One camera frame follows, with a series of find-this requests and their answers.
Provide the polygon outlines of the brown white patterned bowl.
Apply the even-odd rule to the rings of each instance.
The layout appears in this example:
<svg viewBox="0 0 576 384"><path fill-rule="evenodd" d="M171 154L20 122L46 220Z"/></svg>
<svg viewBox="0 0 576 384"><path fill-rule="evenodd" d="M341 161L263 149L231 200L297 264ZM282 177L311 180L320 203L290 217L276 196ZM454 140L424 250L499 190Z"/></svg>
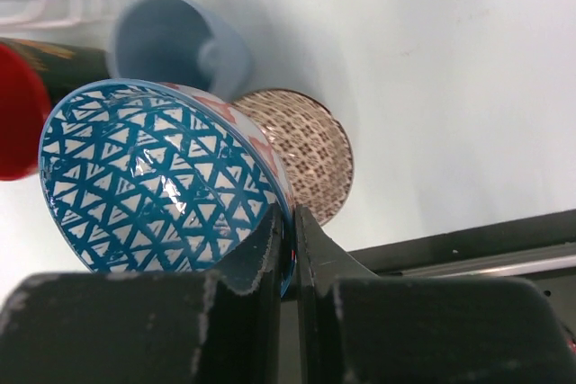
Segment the brown white patterned bowl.
<svg viewBox="0 0 576 384"><path fill-rule="evenodd" d="M306 94L280 88L244 94L233 105L282 158L296 201L321 225L335 218L352 188L354 158L331 111Z"/></svg>

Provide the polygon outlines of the blue white patterned bowl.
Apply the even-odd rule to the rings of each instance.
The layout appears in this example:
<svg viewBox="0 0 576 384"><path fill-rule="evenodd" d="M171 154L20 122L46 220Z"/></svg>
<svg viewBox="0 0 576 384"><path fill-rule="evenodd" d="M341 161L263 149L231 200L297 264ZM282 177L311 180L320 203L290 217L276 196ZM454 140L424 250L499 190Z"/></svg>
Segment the blue white patterned bowl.
<svg viewBox="0 0 576 384"><path fill-rule="evenodd" d="M209 269L277 204L290 285L288 174L263 131L212 94L136 79L84 85L47 118L38 162L51 217L93 272Z"/></svg>

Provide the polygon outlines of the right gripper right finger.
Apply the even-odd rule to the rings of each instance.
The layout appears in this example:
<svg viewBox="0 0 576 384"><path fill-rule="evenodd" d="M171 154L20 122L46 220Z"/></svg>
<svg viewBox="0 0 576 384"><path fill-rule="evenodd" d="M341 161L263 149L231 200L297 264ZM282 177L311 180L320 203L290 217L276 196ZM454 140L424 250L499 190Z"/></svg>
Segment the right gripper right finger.
<svg viewBox="0 0 576 384"><path fill-rule="evenodd" d="M306 383L571 383L569 336L519 278L380 277L294 214Z"/></svg>

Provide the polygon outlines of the red black mug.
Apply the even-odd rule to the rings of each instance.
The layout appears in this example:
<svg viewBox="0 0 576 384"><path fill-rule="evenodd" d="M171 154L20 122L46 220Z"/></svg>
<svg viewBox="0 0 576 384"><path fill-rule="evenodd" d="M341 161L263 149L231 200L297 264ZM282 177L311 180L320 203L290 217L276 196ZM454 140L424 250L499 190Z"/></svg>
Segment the red black mug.
<svg viewBox="0 0 576 384"><path fill-rule="evenodd" d="M54 106L109 76L102 49L2 38L1 179L33 174L41 131Z"/></svg>

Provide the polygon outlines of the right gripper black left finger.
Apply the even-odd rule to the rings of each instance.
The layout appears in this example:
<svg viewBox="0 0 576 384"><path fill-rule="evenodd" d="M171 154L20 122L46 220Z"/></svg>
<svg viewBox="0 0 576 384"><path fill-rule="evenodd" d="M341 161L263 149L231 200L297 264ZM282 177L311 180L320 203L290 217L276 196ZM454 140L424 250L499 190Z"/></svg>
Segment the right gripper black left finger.
<svg viewBox="0 0 576 384"><path fill-rule="evenodd" d="M1 312L4 383L274 383L282 216L204 272L53 272Z"/></svg>

